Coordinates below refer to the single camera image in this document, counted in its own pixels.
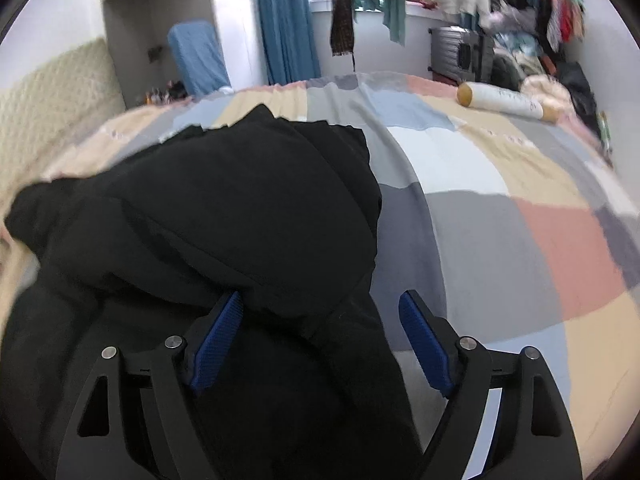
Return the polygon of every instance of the metal screw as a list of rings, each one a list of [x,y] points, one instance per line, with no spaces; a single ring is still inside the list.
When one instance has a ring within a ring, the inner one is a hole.
[[[178,348],[181,344],[182,338],[179,335],[172,335],[164,340],[164,346],[167,348]]]
[[[118,353],[118,349],[115,346],[107,346],[107,348],[105,348],[102,351],[102,358],[103,359],[111,359],[112,357],[114,357],[116,354]]]
[[[478,342],[472,337],[462,337],[460,338],[460,346],[465,350],[473,350],[476,346],[478,346]]]
[[[533,346],[527,346],[524,349],[524,355],[526,355],[529,359],[535,361],[540,357],[540,351],[537,348],[533,348]]]

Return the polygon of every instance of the blue gripper pad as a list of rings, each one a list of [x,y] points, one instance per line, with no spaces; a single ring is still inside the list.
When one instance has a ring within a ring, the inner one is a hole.
[[[398,310],[404,332],[429,384],[448,397],[455,386],[449,374],[449,356],[408,292],[400,297]]]
[[[234,292],[195,353],[190,389],[200,394],[216,380],[242,321],[242,299]]]

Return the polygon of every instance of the gray fabric patch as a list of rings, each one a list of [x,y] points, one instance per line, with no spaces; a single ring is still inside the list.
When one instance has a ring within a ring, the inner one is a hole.
[[[557,126],[544,126],[539,121],[527,121],[512,116],[509,116],[509,120],[538,147],[543,155],[548,156],[571,176],[591,209],[597,210],[607,204],[606,194],[584,162],[549,130],[550,128],[559,130]]]
[[[468,191],[427,197],[447,295],[460,335],[491,343],[562,322],[542,251],[516,203]]]
[[[140,152],[153,144],[157,144],[160,137],[173,131],[175,118],[183,115],[186,111],[188,110],[182,107],[167,110],[120,150],[120,152],[109,161],[108,167],[114,166],[128,156]]]
[[[383,184],[380,190],[382,212],[371,296],[391,349],[409,350],[411,345],[398,316],[398,300],[406,290],[415,289],[436,316],[446,317],[440,256],[420,184],[404,189]]]
[[[334,83],[341,90],[355,90],[358,87],[358,77],[355,74],[334,77]]]
[[[613,261],[622,271],[626,288],[634,288],[640,284],[640,251],[630,229],[607,207],[598,209],[594,215],[604,231]]]
[[[629,291],[631,298],[634,300],[636,304],[636,309],[638,310],[638,316],[640,316],[640,285],[635,286]]]
[[[370,166],[379,184],[405,188],[418,182],[404,151],[358,90],[309,88],[306,120],[360,128],[367,139]]]
[[[413,93],[404,74],[397,72],[374,72],[358,74],[358,81],[372,90],[391,90],[395,92]]]
[[[318,77],[316,79],[309,79],[308,81],[306,81],[306,88],[324,88],[325,86],[327,86],[331,81],[333,81],[333,78],[331,77]]]

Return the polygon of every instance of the teal cloth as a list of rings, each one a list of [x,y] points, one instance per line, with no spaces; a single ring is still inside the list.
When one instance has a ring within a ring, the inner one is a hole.
[[[389,39],[404,46],[406,0],[362,0],[364,10],[381,10]]]

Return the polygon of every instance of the black bag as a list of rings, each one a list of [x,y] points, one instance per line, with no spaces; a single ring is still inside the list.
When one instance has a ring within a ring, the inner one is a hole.
[[[578,117],[599,139],[602,139],[598,124],[598,104],[580,63],[558,63],[557,69],[556,79],[571,94],[571,101],[574,102]]]

